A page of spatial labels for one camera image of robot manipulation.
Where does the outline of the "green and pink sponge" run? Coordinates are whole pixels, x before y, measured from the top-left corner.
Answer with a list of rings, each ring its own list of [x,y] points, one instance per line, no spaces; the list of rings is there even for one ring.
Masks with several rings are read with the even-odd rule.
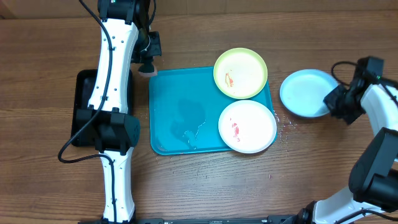
[[[153,65],[152,63],[142,64],[139,67],[138,72],[139,72],[140,76],[142,76],[144,78],[154,77],[158,74],[156,66]]]

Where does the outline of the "light blue plate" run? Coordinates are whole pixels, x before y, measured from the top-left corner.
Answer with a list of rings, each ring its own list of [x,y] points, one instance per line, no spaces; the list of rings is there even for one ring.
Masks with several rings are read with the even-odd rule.
[[[330,112],[323,100],[337,86],[338,82],[326,72],[304,69],[292,73],[282,82],[279,96],[291,113],[317,118]]]

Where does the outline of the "yellow-green plate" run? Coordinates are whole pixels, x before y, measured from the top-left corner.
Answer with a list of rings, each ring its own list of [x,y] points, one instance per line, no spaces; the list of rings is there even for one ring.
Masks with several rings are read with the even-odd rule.
[[[248,99],[266,85],[268,69],[264,59],[255,51],[233,48],[222,53],[213,67],[218,89],[234,99]]]

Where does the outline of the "white plate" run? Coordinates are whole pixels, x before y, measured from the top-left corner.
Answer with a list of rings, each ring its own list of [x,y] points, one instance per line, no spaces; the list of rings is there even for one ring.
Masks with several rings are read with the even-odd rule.
[[[263,104],[239,100],[222,111],[218,131],[232,150],[255,154],[267,149],[275,141],[277,124],[273,113]]]

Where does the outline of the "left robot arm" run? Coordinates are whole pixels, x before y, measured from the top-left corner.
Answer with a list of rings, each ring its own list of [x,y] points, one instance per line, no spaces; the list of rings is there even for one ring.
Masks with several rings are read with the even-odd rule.
[[[150,25],[155,1],[99,1],[94,18],[101,27],[101,50],[93,89],[74,115],[76,137],[97,150],[104,175],[105,206],[100,223],[134,223],[131,158],[140,124],[132,115],[131,64],[154,75],[160,37]]]

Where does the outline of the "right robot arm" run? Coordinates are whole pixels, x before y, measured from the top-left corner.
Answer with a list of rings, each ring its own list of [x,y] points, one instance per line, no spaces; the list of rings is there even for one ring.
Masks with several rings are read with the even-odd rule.
[[[384,61],[368,56],[352,64],[350,83],[340,82],[323,101],[332,116],[352,124],[366,114],[374,138],[353,166],[348,186],[312,201],[286,223],[354,223],[368,215],[397,221],[397,82],[383,77]]]

